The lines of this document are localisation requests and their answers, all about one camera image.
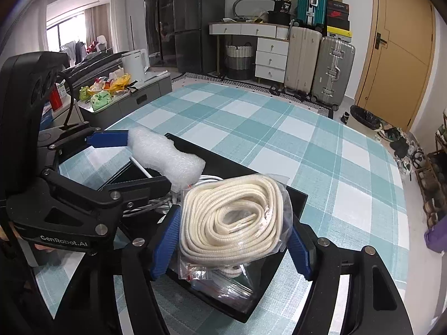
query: teal plaid tablecloth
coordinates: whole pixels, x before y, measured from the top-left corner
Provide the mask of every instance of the teal plaid tablecloth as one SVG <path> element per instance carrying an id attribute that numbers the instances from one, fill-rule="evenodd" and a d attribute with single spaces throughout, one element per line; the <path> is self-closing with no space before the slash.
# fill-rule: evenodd
<path id="1" fill-rule="evenodd" d="M 261 173 L 289 178 L 309 195 L 301 221 L 339 247 L 374 246 L 396 286 L 405 293 L 408 221 L 399 171 L 377 143 L 331 119 L 265 95 L 219 84 L 200 83 L 158 98 L 111 129 L 143 125 L 182 137 Z M 130 156 L 127 148 L 89 148 L 61 165 L 67 177 L 99 188 Z M 58 251 L 37 270 L 37 280 L 55 314 L 78 254 Z M 122 283 L 115 281 L 126 323 Z M 287 253 L 263 299 L 246 324 L 211 309 L 162 277 L 154 292 L 163 316 L 178 334 L 290 334 L 309 289 Z M 341 328 L 337 305 L 331 330 Z"/>

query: rug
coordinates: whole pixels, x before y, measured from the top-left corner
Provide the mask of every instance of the rug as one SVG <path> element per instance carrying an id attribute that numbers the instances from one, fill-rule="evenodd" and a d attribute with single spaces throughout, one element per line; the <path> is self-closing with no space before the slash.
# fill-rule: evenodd
<path id="1" fill-rule="evenodd" d="M 180 89 L 182 87 L 186 87 L 186 86 L 188 86 L 190 84 L 205 83 L 205 82 L 208 82 L 208 83 L 216 82 L 216 83 L 219 83 L 221 85 L 235 86 L 237 88 L 241 88 L 241 89 L 246 90 L 248 92 L 260 93 L 260 94 L 266 95 L 268 97 L 277 98 L 280 101 L 288 102 L 288 103 L 293 104 L 295 106 L 298 106 L 298 107 L 301 107 L 301 108 L 304 108 L 304 109 L 308 109 L 308 110 L 310 110 L 312 112 L 315 112 L 315 113 L 317 113 L 319 115 L 322 115 L 324 117 L 328 117 L 330 119 L 334 118 L 334 111 L 332 109 L 320 106 L 319 104 L 312 103 L 312 102 L 310 102 L 308 100 L 305 100 L 305 99 L 299 99 L 298 97 L 296 97 L 294 95 L 290 95 L 290 94 L 287 94 L 287 93 L 281 93 L 279 96 L 272 95 L 270 93 L 269 88 L 262 87 L 262 86 L 259 86 L 257 84 L 240 82 L 240 81 L 231 80 L 231 79 L 221 80 L 218 77 L 214 77 L 214 76 L 211 76 L 211 75 L 201 75 L 201 74 L 195 74 L 195 73 L 184 73 L 180 77 L 177 77 L 177 78 L 172 80 L 172 88 L 173 88 L 173 90 L 177 90 L 177 89 Z"/>

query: purple bag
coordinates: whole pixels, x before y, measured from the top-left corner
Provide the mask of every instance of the purple bag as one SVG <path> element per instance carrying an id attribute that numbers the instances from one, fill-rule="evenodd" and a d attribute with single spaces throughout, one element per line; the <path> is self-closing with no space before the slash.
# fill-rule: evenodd
<path id="1" fill-rule="evenodd" d="M 424 234 L 427 248 L 441 253 L 447 250 L 447 216 L 442 218 L 433 228 Z"/>

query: white dresser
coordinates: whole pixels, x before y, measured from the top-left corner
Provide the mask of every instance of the white dresser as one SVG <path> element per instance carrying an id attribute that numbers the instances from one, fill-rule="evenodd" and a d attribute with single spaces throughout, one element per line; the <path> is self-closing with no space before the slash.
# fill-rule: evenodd
<path id="1" fill-rule="evenodd" d="M 210 34 L 217 37 L 220 35 L 258 37 L 255 76 L 281 83 L 284 82 L 286 74 L 288 32 L 287 26 L 268 23 L 210 23 Z M 219 56 L 219 42 L 217 49 L 217 56 Z M 219 71 L 219 61 L 217 61 L 217 72 Z"/>
<path id="2" fill-rule="evenodd" d="M 255 76 L 284 83 L 289 42 L 258 38 Z"/>

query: bubble wrap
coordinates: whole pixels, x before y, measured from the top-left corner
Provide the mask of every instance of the bubble wrap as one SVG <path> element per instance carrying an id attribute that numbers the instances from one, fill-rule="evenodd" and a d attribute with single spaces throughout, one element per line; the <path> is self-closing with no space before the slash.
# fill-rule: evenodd
<path id="1" fill-rule="evenodd" d="M 131 128 L 127 144 L 143 167 L 158 171 L 169 179 L 173 192 L 198 182 L 205 167 L 203 159 L 180 152 L 170 139 L 145 127 Z"/>

